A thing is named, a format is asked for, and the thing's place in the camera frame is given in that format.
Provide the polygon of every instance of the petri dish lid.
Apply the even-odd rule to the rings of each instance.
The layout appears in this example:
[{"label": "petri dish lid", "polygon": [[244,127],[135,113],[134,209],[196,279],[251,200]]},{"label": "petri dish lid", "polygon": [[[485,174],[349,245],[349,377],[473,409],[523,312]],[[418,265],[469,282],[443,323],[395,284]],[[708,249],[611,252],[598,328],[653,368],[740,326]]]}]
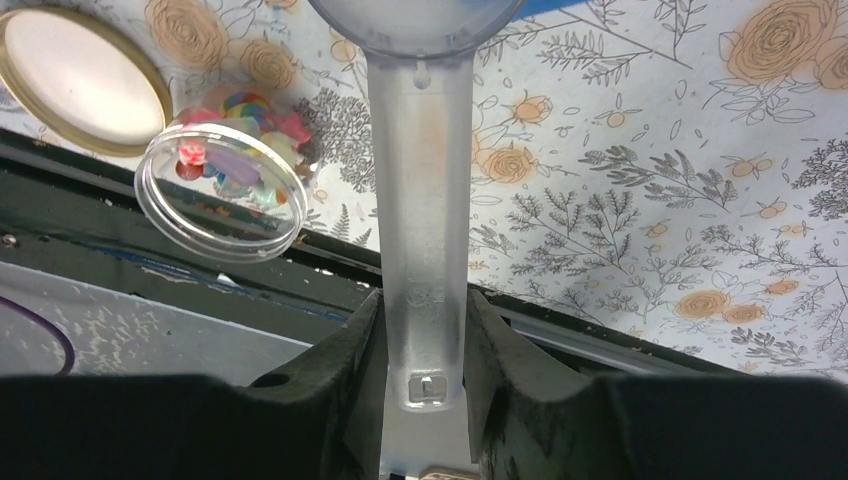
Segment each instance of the petri dish lid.
[{"label": "petri dish lid", "polygon": [[141,155],[173,115],[167,85],[136,45],[59,8],[0,16],[0,77],[51,130],[104,155]]},{"label": "petri dish lid", "polygon": [[63,375],[73,365],[73,346],[58,327],[0,297],[0,376]]},{"label": "petri dish lid", "polygon": [[[206,161],[181,162],[186,145],[201,145]],[[306,218],[306,190],[294,168],[254,136],[219,124],[167,128],[150,143],[134,187],[156,228],[218,261],[270,260],[294,243]]]}]

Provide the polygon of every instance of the orange rose pattern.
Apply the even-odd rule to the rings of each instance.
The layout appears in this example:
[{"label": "orange rose pattern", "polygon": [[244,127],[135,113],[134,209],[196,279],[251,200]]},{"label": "orange rose pattern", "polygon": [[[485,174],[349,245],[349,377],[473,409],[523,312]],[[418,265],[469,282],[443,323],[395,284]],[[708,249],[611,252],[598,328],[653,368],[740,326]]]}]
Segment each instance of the orange rose pattern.
[{"label": "orange rose pattern", "polygon": [[179,65],[218,68],[227,53],[227,30],[199,0],[152,0],[144,10],[153,41]]},{"label": "orange rose pattern", "polygon": [[337,62],[350,63],[356,59],[356,46],[350,40],[336,40],[330,47],[330,56]]},{"label": "orange rose pattern", "polygon": [[727,302],[727,295],[715,290],[695,292],[683,297],[674,313],[689,320],[703,320],[722,311]]},{"label": "orange rose pattern", "polygon": [[759,305],[734,305],[725,309],[721,316],[727,323],[741,325],[763,318],[765,311]]},{"label": "orange rose pattern", "polygon": [[778,0],[745,25],[727,68],[760,84],[789,75],[833,35],[836,0]]},{"label": "orange rose pattern", "polygon": [[297,73],[294,56],[289,49],[268,40],[251,40],[239,61],[250,78],[265,88],[286,88]]},{"label": "orange rose pattern", "polygon": [[524,100],[512,107],[512,119],[522,125],[538,125],[550,116],[553,109],[553,104],[548,97],[538,95],[528,98],[525,93]]},{"label": "orange rose pattern", "polygon": [[824,88],[848,88],[848,38],[828,40],[816,53],[816,78]]},{"label": "orange rose pattern", "polygon": [[471,134],[471,163],[482,165],[483,162],[495,153],[492,149],[480,148],[480,139],[477,138],[477,133]]},{"label": "orange rose pattern", "polygon": [[798,289],[799,283],[795,280],[781,280],[767,286],[765,293],[769,295],[786,295]]},{"label": "orange rose pattern", "polygon": [[740,363],[739,371],[743,373],[754,373],[758,368],[760,368],[759,362],[745,362]]},{"label": "orange rose pattern", "polygon": [[483,173],[498,183],[519,183],[533,170],[533,155],[530,151],[526,148],[519,150],[512,144],[478,162]]}]

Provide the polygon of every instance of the purple cable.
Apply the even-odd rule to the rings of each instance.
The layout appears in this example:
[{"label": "purple cable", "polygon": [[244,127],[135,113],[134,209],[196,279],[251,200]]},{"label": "purple cable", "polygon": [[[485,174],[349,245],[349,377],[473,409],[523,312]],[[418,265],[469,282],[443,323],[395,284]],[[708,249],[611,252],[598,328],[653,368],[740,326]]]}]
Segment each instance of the purple cable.
[{"label": "purple cable", "polygon": [[74,346],[71,343],[71,339],[68,338],[65,333],[59,329],[56,325],[53,325],[50,320],[42,317],[41,315],[33,312],[32,310],[15,303],[8,298],[0,296],[0,306],[4,306],[9,310],[14,311],[24,317],[27,317],[32,323],[40,326],[41,328],[47,330],[50,335],[59,342],[59,345],[62,346],[62,350],[65,352],[65,364],[62,365],[62,369],[59,370],[59,373],[56,376],[64,376],[71,373],[71,369],[74,368],[74,362],[76,361],[76,354],[74,353]]}]

